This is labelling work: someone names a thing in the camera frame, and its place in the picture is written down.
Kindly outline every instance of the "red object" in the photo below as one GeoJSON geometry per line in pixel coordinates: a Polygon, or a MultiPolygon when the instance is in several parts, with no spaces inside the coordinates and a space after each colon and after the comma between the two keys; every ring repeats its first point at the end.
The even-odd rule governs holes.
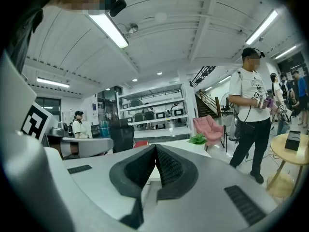
{"type": "Polygon", "coordinates": [[[194,118],[193,122],[197,133],[202,133],[207,139],[206,145],[214,145],[221,140],[224,128],[218,125],[210,115],[194,118]]]}
{"type": "Polygon", "coordinates": [[[137,148],[137,147],[141,147],[141,146],[146,146],[148,144],[149,144],[148,141],[139,141],[136,144],[134,144],[133,148],[137,148]]]}

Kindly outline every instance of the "green plant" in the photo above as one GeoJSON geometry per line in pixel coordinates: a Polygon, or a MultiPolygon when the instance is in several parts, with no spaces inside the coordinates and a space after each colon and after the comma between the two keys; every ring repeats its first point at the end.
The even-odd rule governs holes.
{"type": "Polygon", "coordinates": [[[194,137],[191,137],[189,140],[189,143],[192,143],[194,145],[203,145],[207,142],[207,139],[204,137],[202,133],[196,134],[194,137]]]}

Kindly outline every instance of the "shelving unit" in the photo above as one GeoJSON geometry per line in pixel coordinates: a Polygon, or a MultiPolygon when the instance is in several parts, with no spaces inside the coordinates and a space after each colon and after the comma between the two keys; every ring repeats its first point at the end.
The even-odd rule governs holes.
{"type": "Polygon", "coordinates": [[[148,107],[160,107],[165,106],[166,104],[172,104],[172,103],[182,103],[184,108],[184,115],[181,116],[170,116],[166,118],[159,118],[159,119],[152,119],[152,120],[145,120],[145,121],[139,121],[139,122],[130,122],[128,125],[137,126],[140,124],[148,124],[148,123],[156,123],[160,124],[166,123],[167,127],[168,125],[171,128],[166,129],[156,129],[156,130],[135,130],[134,132],[134,138],[156,138],[156,137],[168,137],[168,136],[176,136],[176,135],[191,135],[192,130],[188,126],[188,124],[192,124],[192,116],[190,114],[194,113],[194,111],[191,113],[187,111],[187,105],[188,102],[187,98],[183,96],[186,91],[183,93],[183,84],[173,84],[168,85],[164,87],[154,87],[148,90],[142,90],[138,92],[131,92],[124,95],[118,95],[117,93],[117,105],[118,105],[118,114],[120,118],[125,118],[130,114],[130,112],[133,112],[133,114],[137,113],[138,110],[142,110],[148,107]],[[134,99],[139,99],[143,103],[149,103],[149,104],[143,104],[140,106],[135,107],[129,107],[122,109],[119,106],[119,99],[126,99],[127,101],[131,101],[134,99]],[[182,122],[177,122],[179,118],[185,119],[182,120],[182,122]]]}

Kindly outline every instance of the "wooden table leg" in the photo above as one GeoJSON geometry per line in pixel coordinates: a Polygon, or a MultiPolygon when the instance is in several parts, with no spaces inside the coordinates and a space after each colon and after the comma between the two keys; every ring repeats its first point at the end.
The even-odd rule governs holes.
{"type": "Polygon", "coordinates": [[[285,164],[285,161],[283,160],[283,161],[281,162],[281,165],[280,165],[279,169],[277,170],[275,176],[273,177],[273,179],[271,180],[271,182],[269,183],[269,185],[266,187],[266,190],[267,190],[267,191],[268,191],[269,189],[271,189],[272,185],[275,183],[275,181],[276,181],[276,179],[278,178],[278,176],[279,176],[279,174],[280,174],[280,172],[281,172],[281,170],[282,170],[284,164],[285,164]]]}
{"type": "Polygon", "coordinates": [[[299,182],[299,179],[300,179],[302,170],[303,170],[303,166],[300,166],[300,167],[299,167],[299,171],[298,171],[298,175],[297,175],[297,179],[296,179],[296,182],[295,182],[293,191],[292,191],[292,193],[291,193],[291,196],[294,194],[295,189],[296,189],[296,187],[297,187],[297,185],[298,185],[298,182],[299,182]]]}

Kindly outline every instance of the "black box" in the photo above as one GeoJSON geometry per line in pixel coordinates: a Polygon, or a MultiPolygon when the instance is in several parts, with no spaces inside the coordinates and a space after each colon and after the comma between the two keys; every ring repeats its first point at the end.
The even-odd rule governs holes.
{"type": "Polygon", "coordinates": [[[300,142],[300,131],[291,130],[286,139],[285,148],[291,150],[298,150],[300,142]]]}

